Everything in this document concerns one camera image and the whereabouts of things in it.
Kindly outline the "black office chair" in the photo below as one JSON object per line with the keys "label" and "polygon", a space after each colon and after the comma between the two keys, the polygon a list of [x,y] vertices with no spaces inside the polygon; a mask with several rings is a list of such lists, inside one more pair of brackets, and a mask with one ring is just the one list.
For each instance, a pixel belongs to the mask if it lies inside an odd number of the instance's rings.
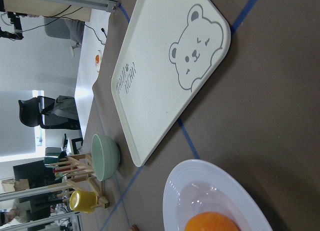
{"label": "black office chair", "polygon": [[43,129],[80,130],[75,100],[70,96],[50,98],[37,96],[19,100],[19,119],[28,127]]}

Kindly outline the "dark green mug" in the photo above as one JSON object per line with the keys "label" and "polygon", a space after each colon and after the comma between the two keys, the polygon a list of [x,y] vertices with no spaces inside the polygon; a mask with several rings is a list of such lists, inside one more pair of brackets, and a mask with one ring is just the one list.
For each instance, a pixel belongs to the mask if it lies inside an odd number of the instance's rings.
{"label": "dark green mug", "polygon": [[45,157],[44,157],[44,165],[46,167],[49,167],[53,163],[60,162],[60,160],[64,159],[66,156],[67,156],[67,153],[65,151],[48,152],[45,154]]}

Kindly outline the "cream bear tray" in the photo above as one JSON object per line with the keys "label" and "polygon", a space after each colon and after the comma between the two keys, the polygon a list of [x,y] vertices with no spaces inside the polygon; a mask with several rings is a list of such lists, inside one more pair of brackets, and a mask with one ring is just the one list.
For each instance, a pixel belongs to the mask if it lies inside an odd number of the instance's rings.
{"label": "cream bear tray", "polygon": [[230,43],[229,24],[211,0],[136,0],[111,79],[135,166],[145,164]]}

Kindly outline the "yellow mug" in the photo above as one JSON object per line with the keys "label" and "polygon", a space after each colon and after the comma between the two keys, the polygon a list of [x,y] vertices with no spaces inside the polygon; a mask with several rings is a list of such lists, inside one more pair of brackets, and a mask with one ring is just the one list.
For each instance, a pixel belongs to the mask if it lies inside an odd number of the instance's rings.
{"label": "yellow mug", "polygon": [[98,196],[94,191],[76,190],[69,199],[69,207],[72,211],[92,213],[93,207],[98,204]]}

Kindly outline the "white round plate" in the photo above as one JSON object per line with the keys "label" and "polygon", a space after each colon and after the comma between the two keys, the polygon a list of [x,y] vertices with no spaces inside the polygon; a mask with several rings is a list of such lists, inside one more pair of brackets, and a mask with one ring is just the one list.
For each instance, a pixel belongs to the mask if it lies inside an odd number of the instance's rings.
{"label": "white round plate", "polygon": [[183,231],[193,216],[210,211],[225,215],[241,231],[272,230],[253,198],[223,169],[200,159],[179,163],[164,187],[164,229]]}

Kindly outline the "green ceramic bowl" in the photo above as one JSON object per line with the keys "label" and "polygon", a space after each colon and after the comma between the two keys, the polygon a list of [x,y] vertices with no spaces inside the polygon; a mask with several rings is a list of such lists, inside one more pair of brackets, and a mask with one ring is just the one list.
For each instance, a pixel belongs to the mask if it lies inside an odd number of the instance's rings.
{"label": "green ceramic bowl", "polygon": [[93,169],[99,181],[113,176],[120,163],[120,151],[116,142],[109,136],[94,134],[91,142]]}

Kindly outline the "orange fruit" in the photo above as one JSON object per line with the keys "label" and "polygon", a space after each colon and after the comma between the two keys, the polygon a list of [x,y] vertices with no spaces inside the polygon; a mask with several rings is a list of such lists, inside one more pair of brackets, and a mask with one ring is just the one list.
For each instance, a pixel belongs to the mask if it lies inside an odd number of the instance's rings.
{"label": "orange fruit", "polygon": [[227,216],[207,211],[193,216],[185,225],[185,231],[238,231],[236,224]]}

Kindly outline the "wooden dish rack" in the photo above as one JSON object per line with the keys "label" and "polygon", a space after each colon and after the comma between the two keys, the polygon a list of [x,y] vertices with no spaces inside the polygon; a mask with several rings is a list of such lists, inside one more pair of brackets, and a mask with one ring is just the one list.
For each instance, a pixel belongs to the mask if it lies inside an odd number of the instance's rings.
{"label": "wooden dish rack", "polygon": [[64,202],[70,200],[74,191],[95,192],[97,195],[97,205],[92,208],[106,209],[110,202],[104,195],[103,182],[96,177],[92,157],[89,154],[75,154],[66,156],[60,162],[52,163],[54,171],[62,174],[61,182],[51,184],[48,187],[52,192],[61,191],[58,197],[69,196],[63,199]]}

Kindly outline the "fried egg toy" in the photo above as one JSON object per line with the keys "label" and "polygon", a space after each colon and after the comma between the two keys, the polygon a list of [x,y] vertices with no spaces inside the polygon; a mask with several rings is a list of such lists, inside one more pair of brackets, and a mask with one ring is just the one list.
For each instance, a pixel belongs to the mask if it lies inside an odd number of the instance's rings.
{"label": "fried egg toy", "polygon": [[100,72],[102,58],[103,58],[103,53],[100,49],[98,49],[95,55],[95,67],[98,73]]}

